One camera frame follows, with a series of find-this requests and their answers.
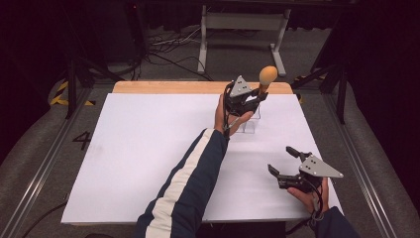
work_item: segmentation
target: clear acrylic stand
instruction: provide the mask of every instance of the clear acrylic stand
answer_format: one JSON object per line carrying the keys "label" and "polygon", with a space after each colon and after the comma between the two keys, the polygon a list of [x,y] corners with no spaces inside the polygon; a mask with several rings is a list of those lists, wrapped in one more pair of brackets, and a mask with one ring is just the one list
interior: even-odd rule
{"label": "clear acrylic stand", "polygon": [[247,133],[247,134],[255,134],[256,132],[256,121],[262,118],[260,114],[260,107],[257,108],[256,113],[254,113],[253,117],[246,123],[243,123],[237,132],[239,133]]}

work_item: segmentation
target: white stripe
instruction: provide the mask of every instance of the white stripe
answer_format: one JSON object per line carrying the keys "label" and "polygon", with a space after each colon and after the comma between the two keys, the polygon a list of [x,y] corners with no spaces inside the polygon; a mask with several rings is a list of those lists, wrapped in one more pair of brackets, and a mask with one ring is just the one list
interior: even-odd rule
{"label": "white stripe", "polygon": [[155,219],[152,220],[151,224],[148,226],[146,230],[146,237],[170,237],[170,230],[172,226],[171,214],[175,203],[179,200],[186,183],[197,167],[198,161],[210,141],[213,131],[213,129],[207,129],[204,132],[203,137],[186,159],[184,167],[175,173],[170,181],[169,187],[164,192],[163,197],[157,200],[155,208],[152,211]]}

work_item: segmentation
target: white paper sheet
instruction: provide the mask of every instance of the white paper sheet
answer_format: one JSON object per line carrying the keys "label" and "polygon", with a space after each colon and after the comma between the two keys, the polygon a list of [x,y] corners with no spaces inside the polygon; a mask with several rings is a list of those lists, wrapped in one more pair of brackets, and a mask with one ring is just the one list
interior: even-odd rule
{"label": "white paper sheet", "polygon": [[[135,223],[192,141],[214,125],[216,94],[108,94],[62,223]],[[321,158],[295,95],[268,96],[255,133],[237,133],[206,208],[205,221],[308,217],[268,172],[298,173],[286,146]],[[330,183],[331,206],[341,206]]]}

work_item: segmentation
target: person's arm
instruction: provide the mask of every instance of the person's arm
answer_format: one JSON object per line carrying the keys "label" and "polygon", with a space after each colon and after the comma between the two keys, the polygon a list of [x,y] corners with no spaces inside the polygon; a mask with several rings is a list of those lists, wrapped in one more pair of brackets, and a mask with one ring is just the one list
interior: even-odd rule
{"label": "person's arm", "polygon": [[[320,238],[329,238],[329,237],[360,237],[356,230],[353,228],[352,224],[346,219],[346,217],[340,212],[340,210],[334,206],[330,209],[328,205],[329,197],[329,188],[328,188],[328,179],[324,178],[322,180],[322,186],[318,188],[322,193],[323,200],[323,209],[322,209],[322,219],[319,221],[310,220],[309,225],[315,231],[316,237]],[[287,191],[292,194],[294,197],[299,199],[306,210],[309,213],[314,211],[312,193],[304,193],[301,190],[290,187]]]}
{"label": "person's arm", "polygon": [[[173,168],[157,198],[139,217],[135,237],[195,237],[228,147],[223,136],[222,98],[216,109],[214,129],[202,131]],[[244,114],[230,134],[251,116],[252,113]]]}

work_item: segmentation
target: sleeve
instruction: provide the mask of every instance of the sleeve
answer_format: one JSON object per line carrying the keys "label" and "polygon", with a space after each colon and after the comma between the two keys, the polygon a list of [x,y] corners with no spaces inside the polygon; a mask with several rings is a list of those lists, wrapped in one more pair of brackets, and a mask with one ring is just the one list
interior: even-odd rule
{"label": "sleeve", "polygon": [[135,237],[195,237],[227,147],[222,133],[204,130],[139,217]]}
{"label": "sleeve", "polygon": [[360,237],[337,206],[333,206],[328,211],[324,212],[324,218],[321,221],[316,222],[314,231],[316,237],[320,238]]}

